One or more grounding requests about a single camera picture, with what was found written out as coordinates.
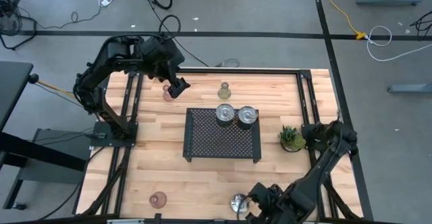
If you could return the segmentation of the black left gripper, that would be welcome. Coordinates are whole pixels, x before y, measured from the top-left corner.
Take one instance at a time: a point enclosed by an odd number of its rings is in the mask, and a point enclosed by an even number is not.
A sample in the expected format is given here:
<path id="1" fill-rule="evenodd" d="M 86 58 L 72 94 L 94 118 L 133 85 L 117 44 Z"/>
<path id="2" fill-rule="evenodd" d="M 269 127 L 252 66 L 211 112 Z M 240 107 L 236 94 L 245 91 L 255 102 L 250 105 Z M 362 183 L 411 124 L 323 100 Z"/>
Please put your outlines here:
<path id="1" fill-rule="evenodd" d="M 151 78 L 175 82 L 176 73 L 184 61 L 185 57 L 172 40 L 150 37 L 140 44 L 140 71 Z M 191 85 L 184 78 L 178 78 L 167 91 L 171 98 L 176 99 L 189 87 Z"/>

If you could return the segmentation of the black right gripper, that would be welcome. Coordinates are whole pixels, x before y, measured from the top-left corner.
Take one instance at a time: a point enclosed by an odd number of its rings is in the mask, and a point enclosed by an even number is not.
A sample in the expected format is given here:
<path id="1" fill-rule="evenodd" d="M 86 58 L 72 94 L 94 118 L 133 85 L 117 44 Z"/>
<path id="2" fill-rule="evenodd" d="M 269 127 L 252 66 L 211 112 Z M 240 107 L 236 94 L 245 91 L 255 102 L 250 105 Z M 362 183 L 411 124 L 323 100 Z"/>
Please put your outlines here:
<path id="1" fill-rule="evenodd" d="M 245 216 L 247 224 L 298 224 L 294 211 L 282 202 L 282 190 L 277 184 L 266 188 L 258 182 L 248 197 L 258 204 L 261 213 L 259 216 L 248 213 Z"/>

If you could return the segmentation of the pink ribbed glass candle holder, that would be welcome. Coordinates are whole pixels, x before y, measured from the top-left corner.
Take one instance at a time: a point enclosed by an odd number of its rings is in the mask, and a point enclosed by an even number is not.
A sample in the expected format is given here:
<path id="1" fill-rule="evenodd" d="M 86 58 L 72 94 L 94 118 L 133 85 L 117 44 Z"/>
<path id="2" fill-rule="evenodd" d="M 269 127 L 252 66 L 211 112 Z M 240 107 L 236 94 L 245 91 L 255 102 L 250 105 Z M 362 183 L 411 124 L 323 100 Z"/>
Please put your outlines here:
<path id="1" fill-rule="evenodd" d="M 168 84 L 163 85 L 163 99 L 167 102 L 171 102 L 174 100 L 174 98 L 172 98 L 170 93 L 169 93 L 169 85 Z"/>
<path id="2" fill-rule="evenodd" d="M 167 196 L 164 192 L 155 192 L 148 201 L 153 208 L 163 208 L 166 205 Z"/>

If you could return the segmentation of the green ribbed glass candle holder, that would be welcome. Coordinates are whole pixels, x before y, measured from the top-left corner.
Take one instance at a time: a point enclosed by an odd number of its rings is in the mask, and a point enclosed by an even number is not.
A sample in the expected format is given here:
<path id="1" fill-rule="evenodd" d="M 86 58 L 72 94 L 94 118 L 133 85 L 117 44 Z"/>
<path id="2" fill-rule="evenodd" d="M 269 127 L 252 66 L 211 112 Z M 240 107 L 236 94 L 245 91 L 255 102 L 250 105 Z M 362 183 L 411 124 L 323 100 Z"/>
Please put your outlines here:
<path id="1" fill-rule="evenodd" d="M 218 90 L 217 95 L 223 100 L 228 100 L 228 98 L 231 97 L 231 90 L 229 89 L 229 84 L 227 82 L 221 83 L 221 88 Z"/>

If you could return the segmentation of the black perforated metal riser shelf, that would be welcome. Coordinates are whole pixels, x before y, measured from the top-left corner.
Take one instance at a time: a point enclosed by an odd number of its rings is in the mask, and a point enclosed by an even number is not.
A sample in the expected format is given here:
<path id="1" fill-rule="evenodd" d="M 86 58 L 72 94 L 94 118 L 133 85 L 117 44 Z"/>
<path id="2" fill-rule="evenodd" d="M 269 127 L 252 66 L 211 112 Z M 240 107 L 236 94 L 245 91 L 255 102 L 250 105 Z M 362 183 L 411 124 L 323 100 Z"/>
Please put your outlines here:
<path id="1" fill-rule="evenodd" d="M 246 129 L 233 121 L 228 126 L 217 123 L 215 109 L 188 108 L 184 131 L 183 157 L 261 160 L 259 122 Z"/>

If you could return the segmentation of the potted succulent plant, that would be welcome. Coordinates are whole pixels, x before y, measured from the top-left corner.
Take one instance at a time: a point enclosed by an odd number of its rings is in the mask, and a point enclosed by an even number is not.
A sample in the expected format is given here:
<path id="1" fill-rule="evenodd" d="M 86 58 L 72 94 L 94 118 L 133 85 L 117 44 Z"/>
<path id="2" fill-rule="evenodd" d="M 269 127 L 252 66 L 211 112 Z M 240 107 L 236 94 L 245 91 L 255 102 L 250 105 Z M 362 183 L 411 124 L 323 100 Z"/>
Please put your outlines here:
<path id="1" fill-rule="evenodd" d="M 306 140 L 302 134 L 290 126 L 283 126 L 279 133 L 281 147 L 287 152 L 298 152 L 306 146 Z"/>

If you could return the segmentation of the black desk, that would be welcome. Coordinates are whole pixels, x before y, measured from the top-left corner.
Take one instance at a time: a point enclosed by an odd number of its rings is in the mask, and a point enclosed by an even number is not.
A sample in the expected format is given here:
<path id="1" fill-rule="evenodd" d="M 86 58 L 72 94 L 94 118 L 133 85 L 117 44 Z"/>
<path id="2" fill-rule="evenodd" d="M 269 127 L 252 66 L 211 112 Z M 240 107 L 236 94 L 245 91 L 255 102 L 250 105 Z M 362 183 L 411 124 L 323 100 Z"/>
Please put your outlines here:
<path id="1" fill-rule="evenodd" d="M 85 133 L 38 129 L 33 139 L 23 140 L 3 131 L 32 68 L 31 63 L 0 61 L 0 169 L 4 165 L 19 168 L 4 209 L 28 208 L 16 200 L 25 181 L 78 183 L 90 155 Z"/>

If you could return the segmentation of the black floor fan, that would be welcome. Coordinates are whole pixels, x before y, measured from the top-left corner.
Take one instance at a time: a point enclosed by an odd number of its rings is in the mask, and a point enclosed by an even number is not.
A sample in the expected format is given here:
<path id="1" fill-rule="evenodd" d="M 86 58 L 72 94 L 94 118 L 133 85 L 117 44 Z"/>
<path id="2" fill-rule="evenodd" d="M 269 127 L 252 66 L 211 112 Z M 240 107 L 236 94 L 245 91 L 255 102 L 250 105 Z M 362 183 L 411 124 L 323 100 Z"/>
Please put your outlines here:
<path id="1" fill-rule="evenodd" d="M 23 19 L 30 20 L 33 23 L 31 36 L 15 46 L 7 46 L 3 36 L 15 36 L 20 33 Z M 15 0 L 0 0 L 0 42 L 3 47 L 15 51 L 18 47 L 32 40 L 35 36 L 36 20 L 22 16 Z"/>

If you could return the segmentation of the grey desk foot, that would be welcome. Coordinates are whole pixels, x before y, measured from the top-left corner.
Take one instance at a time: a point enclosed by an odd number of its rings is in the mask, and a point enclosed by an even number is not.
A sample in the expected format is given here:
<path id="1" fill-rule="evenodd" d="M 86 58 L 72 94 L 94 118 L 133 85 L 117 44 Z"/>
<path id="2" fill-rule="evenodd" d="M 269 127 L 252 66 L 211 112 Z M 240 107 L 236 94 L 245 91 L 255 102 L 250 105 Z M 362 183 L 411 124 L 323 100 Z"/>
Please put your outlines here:
<path id="1" fill-rule="evenodd" d="M 387 89 L 390 93 L 432 93 L 432 82 L 428 84 L 394 84 Z"/>

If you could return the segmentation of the black aluminium rail frame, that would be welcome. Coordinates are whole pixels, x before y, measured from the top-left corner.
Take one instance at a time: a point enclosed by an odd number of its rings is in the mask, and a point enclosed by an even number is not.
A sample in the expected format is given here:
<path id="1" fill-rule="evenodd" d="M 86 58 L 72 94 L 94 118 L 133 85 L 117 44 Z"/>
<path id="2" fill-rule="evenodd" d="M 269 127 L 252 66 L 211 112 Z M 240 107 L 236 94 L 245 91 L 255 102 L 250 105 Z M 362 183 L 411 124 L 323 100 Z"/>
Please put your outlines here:
<path id="1" fill-rule="evenodd" d="M 285 151 L 279 143 L 284 125 L 328 123 L 336 118 L 337 105 L 326 69 L 186 68 L 191 85 L 177 99 L 163 99 L 163 85 L 144 79 L 138 107 L 138 135 L 132 148 L 121 200 L 123 218 L 212 221 L 229 223 L 236 218 L 230 206 L 235 194 L 245 194 L 260 182 L 286 188 L 311 167 L 314 154 Z M 186 110 L 215 108 L 222 82 L 232 92 L 228 103 L 250 105 L 259 111 L 261 160 L 183 157 Z M 149 197 L 167 196 L 163 208 L 153 208 Z"/>

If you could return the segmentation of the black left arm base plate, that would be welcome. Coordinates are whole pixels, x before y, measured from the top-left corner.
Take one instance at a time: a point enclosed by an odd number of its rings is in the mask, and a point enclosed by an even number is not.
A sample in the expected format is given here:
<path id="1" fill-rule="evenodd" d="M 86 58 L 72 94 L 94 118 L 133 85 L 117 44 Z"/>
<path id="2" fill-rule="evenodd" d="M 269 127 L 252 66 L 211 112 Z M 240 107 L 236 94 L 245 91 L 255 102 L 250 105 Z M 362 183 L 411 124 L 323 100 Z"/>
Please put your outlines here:
<path id="1" fill-rule="evenodd" d="M 129 121 L 126 123 L 126 132 L 112 130 L 107 122 L 97 122 L 94 125 L 90 138 L 90 145 L 93 147 L 133 147 L 136 145 L 138 123 Z"/>

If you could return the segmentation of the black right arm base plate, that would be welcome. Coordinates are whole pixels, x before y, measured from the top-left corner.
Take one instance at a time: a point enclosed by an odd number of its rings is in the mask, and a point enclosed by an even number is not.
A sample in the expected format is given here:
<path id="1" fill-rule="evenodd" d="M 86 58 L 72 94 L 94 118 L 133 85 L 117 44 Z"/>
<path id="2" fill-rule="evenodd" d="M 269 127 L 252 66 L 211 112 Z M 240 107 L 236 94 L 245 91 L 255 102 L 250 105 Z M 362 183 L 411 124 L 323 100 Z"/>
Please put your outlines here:
<path id="1" fill-rule="evenodd" d="M 324 151 L 331 144 L 331 139 L 339 138 L 340 134 L 350 145 L 357 143 L 357 133 L 340 121 L 303 125 L 301 133 L 306 140 L 306 147 L 312 150 Z"/>

